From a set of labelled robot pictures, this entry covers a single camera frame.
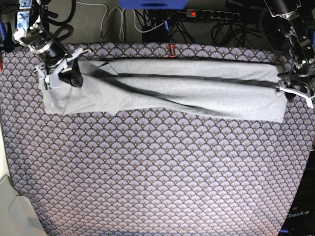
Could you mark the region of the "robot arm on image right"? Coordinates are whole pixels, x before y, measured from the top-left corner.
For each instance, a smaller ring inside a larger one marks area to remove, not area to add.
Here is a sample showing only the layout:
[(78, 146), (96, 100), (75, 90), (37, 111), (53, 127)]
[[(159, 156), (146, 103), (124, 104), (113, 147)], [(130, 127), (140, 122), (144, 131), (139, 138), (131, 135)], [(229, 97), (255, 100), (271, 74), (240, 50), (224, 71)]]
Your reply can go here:
[(278, 30), (289, 44), (288, 53), (292, 64), (289, 72), (279, 74), (280, 87), (289, 89), (285, 93), (288, 101), (297, 95), (315, 94), (315, 45), (311, 31), (315, 29), (313, 0), (266, 0), (266, 9), (280, 25)]

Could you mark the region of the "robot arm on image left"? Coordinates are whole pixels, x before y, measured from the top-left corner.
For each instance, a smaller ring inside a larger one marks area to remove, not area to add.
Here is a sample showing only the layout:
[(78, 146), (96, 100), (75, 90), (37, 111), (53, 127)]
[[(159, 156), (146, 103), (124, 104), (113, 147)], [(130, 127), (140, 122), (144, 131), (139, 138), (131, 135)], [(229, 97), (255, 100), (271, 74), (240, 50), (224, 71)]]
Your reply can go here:
[(62, 41), (73, 34), (72, 20), (76, 1), (71, 2), (71, 11), (64, 21), (55, 21), (58, 14), (48, 10), (48, 0), (21, 0), (17, 13), (17, 31), (14, 39), (29, 50), (42, 63), (35, 67), (44, 91), (58, 88), (63, 81), (80, 88), (83, 78), (78, 58), (85, 53), (83, 48), (72, 53), (62, 45)]

